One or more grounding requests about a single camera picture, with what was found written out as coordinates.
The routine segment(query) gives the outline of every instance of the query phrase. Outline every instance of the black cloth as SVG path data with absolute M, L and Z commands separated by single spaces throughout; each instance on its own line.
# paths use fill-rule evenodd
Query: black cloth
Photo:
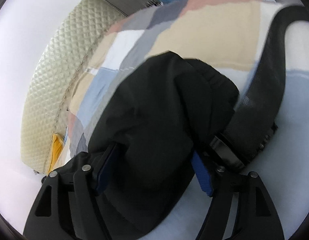
M 171 211 L 194 175 L 192 150 L 225 128 L 237 98 L 231 80 L 173 52 L 146 60 L 118 86 L 88 151 L 125 145 L 104 197 L 136 230 L 148 233 Z M 116 222 L 103 213 L 112 233 Z

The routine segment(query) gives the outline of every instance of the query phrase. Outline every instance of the patchwork fabric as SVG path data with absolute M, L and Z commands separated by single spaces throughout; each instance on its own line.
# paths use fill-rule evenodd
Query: patchwork fabric
M 87 151 L 93 130 L 118 85 L 154 55 L 172 51 L 183 58 L 200 59 L 226 76 L 240 77 L 234 83 L 244 90 L 249 72 L 259 60 L 271 18 L 282 7 L 270 4 L 274 9 L 268 17 L 262 12 L 263 4 L 270 3 L 179 0 L 141 10 L 113 25 L 76 84 L 69 105 L 70 143 L 61 154 L 63 160 Z M 55 168 L 63 164 L 57 162 Z

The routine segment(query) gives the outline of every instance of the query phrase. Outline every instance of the metal screw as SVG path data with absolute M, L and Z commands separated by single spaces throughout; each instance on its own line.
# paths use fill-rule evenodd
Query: metal screw
M 255 171 L 251 171 L 250 172 L 250 177 L 257 178 L 258 177 L 258 173 L 256 173 Z
M 52 172 L 50 172 L 50 174 L 49 174 L 49 176 L 50 176 L 51 178 L 56 177 L 57 175 L 58 175 L 58 172 L 56 172 L 56 171 L 52 171 Z
M 224 166 L 218 166 L 217 167 L 217 171 L 219 171 L 219 172 L 225 172 L 225 168 L 224 168 Z
M 82 166 L 82 170 L 83 171 L 90 171 L 91 170 L 91 166 L 89 164 L 83 165 Z

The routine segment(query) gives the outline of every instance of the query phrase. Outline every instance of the beige fabric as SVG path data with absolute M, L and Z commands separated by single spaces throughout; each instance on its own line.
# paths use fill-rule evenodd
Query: beige fabric
M 89 73 L 83 73 L 80 77 L 79 81 L 77 82 L 77 86 L 73 91 L 73 97 L 69 104 L 69 108 L 73 114 L 77 114 L 77 111 L 80 106 L 80 102 L 82 102 L 84 95 L 86 94 L 90 83 L 92 82 L 94 75 Z
M 200 21 L 194 21 L 198 15 Z M 200 59 L 214 68 L 249 71 L 255 62 L 259 24 L 259 1 L 189 10 L 158 35 L 146 58 L 170 50 L 182 58 Z
M 104 0 L 82 0 L 47 45 L 24 104 L 21 159 L 46 173 L 52 134 L 64 136 L 74 83 L 110 26 L 125 18 Z

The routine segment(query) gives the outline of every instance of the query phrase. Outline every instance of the diamond pattern fabric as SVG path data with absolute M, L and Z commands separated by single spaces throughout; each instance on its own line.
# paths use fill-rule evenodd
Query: diamond pattern fabric
M 104 34 L 125 16 L 104 0 L 82 0 L 47 45 L 24 104 L 21 159 L 47 173 L 52 135 L 65 135 L 67 108 L 77 79 Z

